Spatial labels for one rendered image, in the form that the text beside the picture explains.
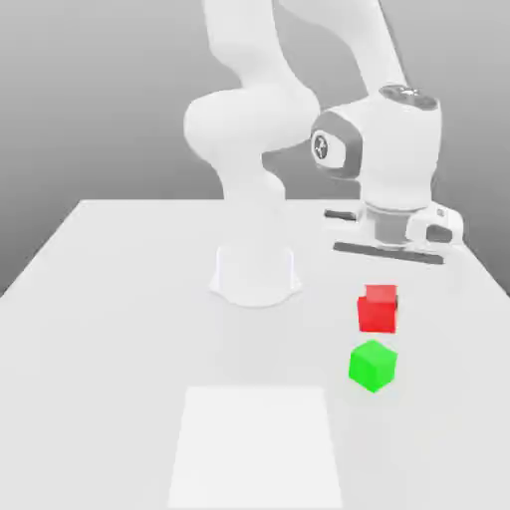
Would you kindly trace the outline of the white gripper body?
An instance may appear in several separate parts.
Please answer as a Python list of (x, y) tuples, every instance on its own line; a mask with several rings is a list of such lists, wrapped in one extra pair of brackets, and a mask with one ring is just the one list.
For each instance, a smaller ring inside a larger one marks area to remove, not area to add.
[(351, 284), (400, 284), (445, 271), (445, 258), (403, 247), (381, 247), (336, 241), (331, 251), (331, 277)]

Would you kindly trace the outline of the small red cube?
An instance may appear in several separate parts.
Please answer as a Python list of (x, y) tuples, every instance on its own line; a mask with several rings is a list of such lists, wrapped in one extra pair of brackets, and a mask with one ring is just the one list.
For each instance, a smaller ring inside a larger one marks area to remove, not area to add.
[(368, 284), (358, 297), (358, 320), (361, 332), (394, 334), (398, 309), (396, 285)]

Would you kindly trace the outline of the small green cube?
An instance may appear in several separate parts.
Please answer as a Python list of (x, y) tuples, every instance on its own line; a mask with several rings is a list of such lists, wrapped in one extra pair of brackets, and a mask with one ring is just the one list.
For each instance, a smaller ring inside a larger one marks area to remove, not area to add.
[(349, 378), (375, 393), (394, 379), (397, 352), (377, 340), (368, 340), (351, 351)]

